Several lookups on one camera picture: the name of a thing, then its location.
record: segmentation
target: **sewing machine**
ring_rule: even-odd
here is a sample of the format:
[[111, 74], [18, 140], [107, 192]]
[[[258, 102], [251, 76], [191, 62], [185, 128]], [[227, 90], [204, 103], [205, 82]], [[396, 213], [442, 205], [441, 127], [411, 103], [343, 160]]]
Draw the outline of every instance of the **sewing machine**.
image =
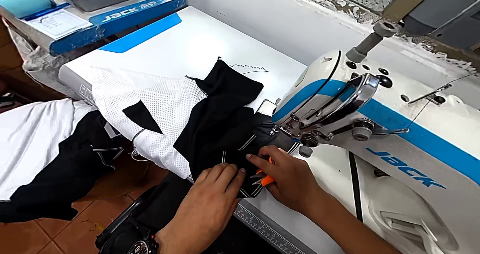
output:
[[[368, 42], [392, 34], [386, 25], [376, 30], [380, 38]], [[273, 115], [276, 130], [302, 142], [300, 153], [311, 154], [305, 160], [317, 181], [352, 213], [360, 204], [367, 226], [404, 253], [476, 253], [480, 112], [364, 58], [369, 48], [373, 45], [364, 43], [350, 55], [334, 50], [307, 68], [189, 6], [66, 63], [59, 79], [95, 104], [91, 66], [203, 79], [221, 56], [237, 72], [263, 83], [250, 107], [257, 110], [264, 99], [281, 98]], [[358, 156], [358, 204], [349, 155], [342, 148]], [[376, 177], [375, 168], [391, 177]], [[342, 253], [320, 228], [266, 190], [243, 205], [316, 253]], [[259, 214], [252, 218], [266, 222]]]
[[301, 142], [302, 156], [331, 144], [390, 175], [367, 183], [368, 212], [403, 253], [478, 252], [480, 111], [440, 93], [454, 84], [430, 88], [368, 60], [395, 33], [388, 23], [374, 30], [303, 72], [273, 114], [275, 130]]

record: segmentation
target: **brown tile floor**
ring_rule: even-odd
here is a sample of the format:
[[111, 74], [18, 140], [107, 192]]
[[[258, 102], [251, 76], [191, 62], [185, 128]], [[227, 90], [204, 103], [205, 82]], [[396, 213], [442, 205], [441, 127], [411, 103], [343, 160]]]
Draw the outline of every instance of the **brown tile floor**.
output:
[[71, 221], [42, 218], [24, 223], [0, 223], [1, 253], [94, 254], [99, 235], [131, 202], [159, 184], [168, 171], [150, 165], [142, 185], [111, 200], [75, 202], [77, 216]]

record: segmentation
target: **orange scissors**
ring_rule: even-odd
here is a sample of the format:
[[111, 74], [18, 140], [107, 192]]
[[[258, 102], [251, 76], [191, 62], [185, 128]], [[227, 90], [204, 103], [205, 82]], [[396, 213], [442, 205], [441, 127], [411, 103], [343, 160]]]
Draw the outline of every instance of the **orange scissors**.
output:
[[[268, 158], [268, 162], [273, 163], [271, 157]], [[273, 177], [267, 175], [262, 170], [257, 171], [257, 174], [250, 176], [250, 178], [261, 178], [260, 180], [253, 183], [253, 185], [261, 184], [262, 186], [266, 186], [267, 184], [275, 182], [275, 179], [273, 179]]]

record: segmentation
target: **left hand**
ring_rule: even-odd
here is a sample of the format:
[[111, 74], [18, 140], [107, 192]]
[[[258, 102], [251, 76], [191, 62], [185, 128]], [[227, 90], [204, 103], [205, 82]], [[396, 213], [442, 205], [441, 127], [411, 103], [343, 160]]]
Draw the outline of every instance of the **left hand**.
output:
[[244, 178], [245, 170], [237, 173], [234, 164], [221, 163], [204, 170], [172, 221], [157, 233], [159, 254], [198, 254], [211, 245], [237, 207]]

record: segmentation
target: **knob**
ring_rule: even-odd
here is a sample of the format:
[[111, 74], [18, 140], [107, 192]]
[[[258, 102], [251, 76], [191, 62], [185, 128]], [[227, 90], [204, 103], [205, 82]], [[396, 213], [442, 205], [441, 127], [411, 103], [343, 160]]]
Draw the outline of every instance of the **knob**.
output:
[[314, 151], [310, 147], [304, 145], [300, 146], [300, 149], [298, 151], [298, 153], [303, 157], [310, 157], [313, 152]]
[[372, 135], [372, 131], [369, 128], [356, 127], [352, 129], [352, 136], [354, 140], [367, 141]]
[[386, 87], [386, 88], [391, 88], [393, 86], [392, 80], [387, 77], [386, 75], [378, 74], [376, 75], [378, 79], [380, 79], [380, 85]]

